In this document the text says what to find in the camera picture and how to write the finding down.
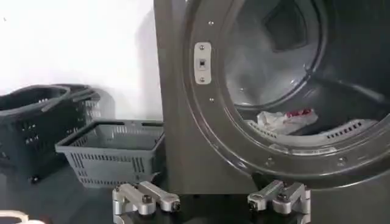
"metal clamp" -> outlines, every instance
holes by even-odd
[[[113,192],[114,222],[123,213],[138,211],[140,215],[151,215],[156,211],[156,201],[148,194],[143,194],[131,184],[116,187]]]
[[[267,209],[267,203],[272,201],[283,187],[283,182],[275,180],[261,191],[248,195],[249,209],[251,211],[263,211]]]
[[[284,187],[282,181],[275,180],[261,191],[250,194],[248,204],[251,211],[262,211],[272,201],[275,212],[287,215],[296,211],[305,215],[302,223],[308,223],[311,213],[310,193],[304,184],[294,183]]]
[[[161,210],[177,212],[180,210],[180,198],[176,194],[170,194],[159,187],[144,181],[136,186],[123,184],[112,192],[113,221],[116,224],[126,223],[127,212],[138,211],[140,215],[151,215],[156,211],[156,202]]]
[[[150,195],[160,208],[166,212],[177,212],[180,210],[180,198],[176,194],[170,194],[150,182],[144,181],[137,186],[138,190]]]

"industrial washing machine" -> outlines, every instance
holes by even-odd
[[[306,184],[312,223],[389,223],[390,1],[155,0],[169,190]],[[261,111],[313,109],[290,135]]]

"silver latch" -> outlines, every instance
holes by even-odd
[[[199,85],[211,83],[211,52],[209,42],[196,43],[194,47],[194,75]]]

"dark gray basket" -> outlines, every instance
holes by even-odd
[[[154,121],[93,121],[59,142],[85,187],[150,180],[165,167],[164,131]]]

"stacked baskets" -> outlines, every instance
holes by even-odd
[[[62,166],[55,143],[86,125],[98,101],[83,85],[35,85],[0,97],[0,172],[36,183]]]

